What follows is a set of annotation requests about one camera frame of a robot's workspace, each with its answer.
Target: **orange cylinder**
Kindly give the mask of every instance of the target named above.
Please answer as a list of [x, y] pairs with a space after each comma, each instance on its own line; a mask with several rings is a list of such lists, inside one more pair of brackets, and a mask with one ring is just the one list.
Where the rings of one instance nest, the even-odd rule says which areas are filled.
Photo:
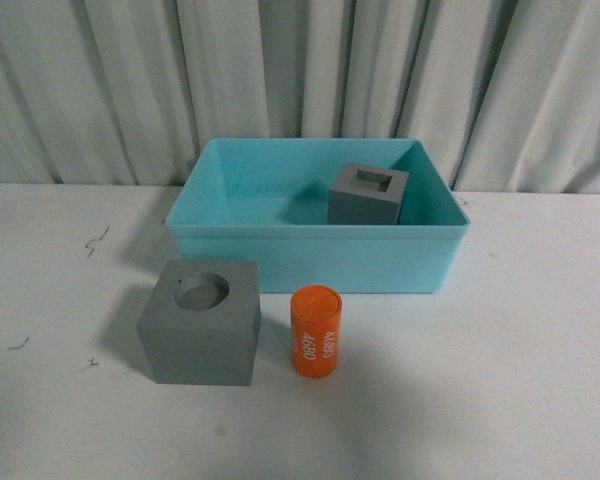
[[291, 361], [309, 378], [326, 377], [338, 365], [342, 299], [324, 285], [302, 287], [291, 297]]

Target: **white table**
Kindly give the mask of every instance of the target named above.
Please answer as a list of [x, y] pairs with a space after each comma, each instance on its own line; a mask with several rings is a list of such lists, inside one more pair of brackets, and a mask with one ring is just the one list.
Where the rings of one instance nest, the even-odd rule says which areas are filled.
[[202, 387], [135, 332], [177, 193], [0, 185], [0, 478], [600, 479], [600, 196], [458, 194], [443, 290], [344, 295], [333, 375], [262, 295], [253, 385]]

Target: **light blue plastic bin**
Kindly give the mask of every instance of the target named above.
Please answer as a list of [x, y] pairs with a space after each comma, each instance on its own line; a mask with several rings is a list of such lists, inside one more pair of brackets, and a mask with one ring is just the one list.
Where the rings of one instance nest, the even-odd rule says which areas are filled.
[[[398, 225], [326, 224], [348, 162], [409, 172]], [[262, 292], [432, 293], [469, 219], [415, 140], [216, 139], [166, 224], [184, 258], [258, 262]]]

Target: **curtain fold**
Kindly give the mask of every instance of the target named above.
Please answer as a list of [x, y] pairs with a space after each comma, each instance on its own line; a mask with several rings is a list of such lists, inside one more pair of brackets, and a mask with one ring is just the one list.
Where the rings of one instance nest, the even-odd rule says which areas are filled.
[[600, 193], [600, 0], [0, 0], [0, 182], [181, 184], [210, 139], [269, 136]]
[[178, 14], [200, 144], [269, 136], [258, 2], [182, 0]]
[[138, 182], [184, 182], [197, 134], [175, 4], [85, 0], [85, 6]]

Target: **gray block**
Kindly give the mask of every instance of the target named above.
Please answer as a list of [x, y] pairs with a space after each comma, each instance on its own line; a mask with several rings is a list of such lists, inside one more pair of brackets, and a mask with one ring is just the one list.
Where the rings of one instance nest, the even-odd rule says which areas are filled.
[[260, 330], [255, 262], [168, 262], [137, 330], [157, 383], [251, 385]]
[[395, 225], [409, 174], [347, 163], [329, 190], [330, 225]]

